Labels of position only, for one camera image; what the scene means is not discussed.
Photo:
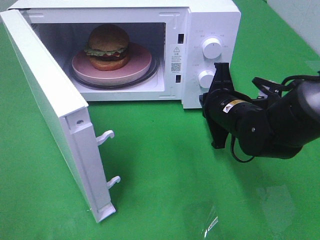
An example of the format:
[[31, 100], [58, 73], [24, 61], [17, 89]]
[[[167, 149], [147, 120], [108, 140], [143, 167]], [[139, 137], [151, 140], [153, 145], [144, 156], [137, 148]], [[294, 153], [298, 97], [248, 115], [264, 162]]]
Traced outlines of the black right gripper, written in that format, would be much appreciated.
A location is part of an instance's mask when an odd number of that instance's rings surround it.
[[228, 134], [238, 135], [237, 121], [244, 116], [245, 111], [236, 111], [241, 106], [249, 106], [252, 100], [235, 90], [229, 63], [216, 62], [214, 66], [216, 71], [209, 91], [200, 95], [199, 101], [212, 136], [211, 145], [215, 149], [223, 149]]

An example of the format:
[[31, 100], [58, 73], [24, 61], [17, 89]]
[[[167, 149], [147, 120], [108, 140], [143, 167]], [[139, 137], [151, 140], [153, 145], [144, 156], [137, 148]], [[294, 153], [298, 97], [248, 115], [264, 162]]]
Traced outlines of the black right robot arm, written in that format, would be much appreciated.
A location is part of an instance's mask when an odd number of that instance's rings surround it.
[[320, 136], [320, 78], [293, 75], [282, 83], [255, 77], [255, 99], [234, 89], [229, 64], [217, 62], [209, 91], [199, 96], [212, 146], [227, 138], [251, 158], [290, 159]]

